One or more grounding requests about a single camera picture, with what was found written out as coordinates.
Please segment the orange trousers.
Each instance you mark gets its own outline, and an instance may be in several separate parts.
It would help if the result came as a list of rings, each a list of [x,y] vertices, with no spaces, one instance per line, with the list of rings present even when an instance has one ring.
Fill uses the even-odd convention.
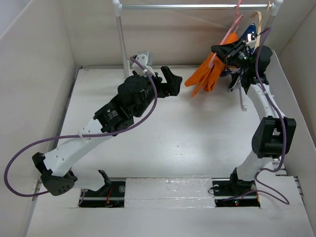
[[[213,56],[214,53],[211,52],[208,58],[185,81],[186,87],[196,86],[191,97],[196,96],[201,89],[205,92],[211,92],[215,88],[220,74],[225,69],[226,65],[215,56],[213,59],[213,66],[210,68],[209,65]]]

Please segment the beige hanger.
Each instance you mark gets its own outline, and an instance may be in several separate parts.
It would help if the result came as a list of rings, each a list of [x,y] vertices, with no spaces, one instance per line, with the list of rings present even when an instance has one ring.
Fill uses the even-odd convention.
[[[262,15],[262,13],[260,11],[255,11],[252,15],[251,15],[251,19],[252,22],[254,23],[255,18],[257,18],[257,24],[256,24],[256,32],[257,32],[257,38],[256,38],[256,43],[254,45],[254,50],[256,50],[256,48],[259,47],[260,45],[260,40],[261,40],[261,32],[262,32],[262,23],[263,20],[265,19],[265,17],[268,15],[269,11],[270,11],[270,7],[269,5],[271,4],[271,1],[269,0],[267,2],[267,8],[266,11],[264,13],[264,15]]]

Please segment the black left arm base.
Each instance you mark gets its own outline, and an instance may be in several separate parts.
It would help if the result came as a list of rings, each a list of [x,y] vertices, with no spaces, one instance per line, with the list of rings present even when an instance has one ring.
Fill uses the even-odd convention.
[[[82,208],[121,208],[124,207],[126,180],[113,180],[112,187],[105,194],[97,191],[81,191],[79,207]]]

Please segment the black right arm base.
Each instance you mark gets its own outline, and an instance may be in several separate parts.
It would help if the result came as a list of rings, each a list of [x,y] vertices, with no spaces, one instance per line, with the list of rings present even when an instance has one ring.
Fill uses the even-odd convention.
[[[229,179],[212,179],[212,187],[208,190],[213,195],[215,207],[260,207],[254,191],[254,181],[233,185]]]

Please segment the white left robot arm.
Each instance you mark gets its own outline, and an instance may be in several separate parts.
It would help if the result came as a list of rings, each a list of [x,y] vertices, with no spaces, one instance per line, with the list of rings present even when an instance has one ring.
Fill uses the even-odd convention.
[[[106,195],[112,182],[104,170],[97,170],[89,182],[82,183],[73,166],[86,154],[101,143],[135,127],[134,118],[143,123],[149,116],[143,116],[145,110],[156,107],[159,98],[177,96],[180,92],[182,77],[171,72],[168,66],[162,66],[163,78],[152,69],[149,55],[138,54],[130,58],[132,75],[118,86],[118,93],[106,105],[95,112],[92,119],[73,138],[45,154],[36,153],[32,160],[41,173],[40,179],[53,196],[60,196],[72,188],[95,191]]]

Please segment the blue patterned garment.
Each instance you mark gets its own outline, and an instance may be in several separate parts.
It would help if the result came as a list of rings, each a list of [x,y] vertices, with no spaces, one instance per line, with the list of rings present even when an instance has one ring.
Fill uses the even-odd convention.
[[[248,41],[247,35],[250,33],[257,33],[257,28],[254,22],[252,22],[247,29],[244,31],[244,33],[241,35],[241,39],[244,41]],[[235,68],[229,68],[226,67],[220,74],[220,77],[226,77],[230,75],[231,76],[231,82],[228,86],[230,92],[234,90],[234,87],[236,86],[237,82],[240,80],[239,77],[241,76],[241,69],[235,69]]]

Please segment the pink hanger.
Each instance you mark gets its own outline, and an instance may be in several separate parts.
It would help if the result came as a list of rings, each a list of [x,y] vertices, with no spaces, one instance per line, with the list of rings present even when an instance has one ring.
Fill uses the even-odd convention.
[[[239,0],[237,2],[237,5],[235,7],[235,16],[234,16],[234,20],[230,26],[230,28],[228,29],[228,31],[226,32],[225,36],[223,37],[223,39],[220,41],[220,44],[219,45],[223,45],[226,40],[228,39],[229,35],[233,32],[236,32],[238,27],[239,27],[239,24],[243,18],[243,15],[239,13],[239,7],[240,5],[244,3],[244,0]],[[214,63],[214,60],[217,58],[217,54],[216,53],[213,53],[213,56],[211,57],[210,59],[210,62],[208,64],[208,68],[209,69],[212,69],[213,66],[215,65]]]

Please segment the white foam board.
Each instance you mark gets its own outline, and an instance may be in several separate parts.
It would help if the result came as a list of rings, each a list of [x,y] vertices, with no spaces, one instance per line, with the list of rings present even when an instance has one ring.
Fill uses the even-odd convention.
[[[295,119],[297,123],[284,165],[288,174],[302,178],[312,172],[316,148],[277,54],[275,51],[272,53],[271,62],[266,70],[270,92],[286,117]]]

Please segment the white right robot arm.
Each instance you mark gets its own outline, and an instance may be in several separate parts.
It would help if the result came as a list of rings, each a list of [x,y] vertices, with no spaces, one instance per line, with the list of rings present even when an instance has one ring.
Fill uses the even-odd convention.
[[[285,157],[293,140],[296,121],[281,111],[271,95],[265,75],[273,54],[269,47],[261,45],[251,51],[248,43],[239,39],[230,44],[214,45],[211,51],[227,66],[241,69],[241,87],[261,120],[245,161],[233,170],[229,179],[212,180],[215,194],[237,196],[252,188],[255,175],[272,159]]]

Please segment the white clothes rack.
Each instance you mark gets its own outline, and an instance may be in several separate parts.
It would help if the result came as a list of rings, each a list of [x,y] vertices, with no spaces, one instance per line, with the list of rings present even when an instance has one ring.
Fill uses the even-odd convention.
[[[236,4],[224,5],[225,9],[234,9]],[[270,11],[268,15],[265,17],[262,23],[262,32],[260,34],[261,40],[260,45],[264,45],[264,37],[268,34],[268,31],[271,28],[271,23],[277,12],[282,5],[282,1],[276,0],[271,2],[269,5]],[[262,6],[256,6],[250,4],[248,8],[255,11],[260,11],[262,15],[264,15],[267,4]],[[239,9],[243,9],[244,4],[242,3]],[[237,31],[233,32],[229,35],[228,39],[224,44],[233,43],[238,39],[241,39],[242,34],[238,34]],[[166,56],[167,61],[181,61],[181,62],[189,62],[189,61],[198,61],[199,66],[208,58],[211,51],[211,46],[219,45],[220,41],[223,39],[218,36],[218,34],[207,33],[204,36],[200,36],[198,30],[194,29],[179,29],[177,26],[161,26],[159,30],[150,30],[147,33],[147,36],[153,41],[154,51],[158,53],[160,56]],[[257,33],[250,33],[247,35],[248,45],[250,48],[254,48],[256,43]],[[245,96],[245,92],[241,87],[240,81],[237,82],[234,87],[239,89],[240,96]]]

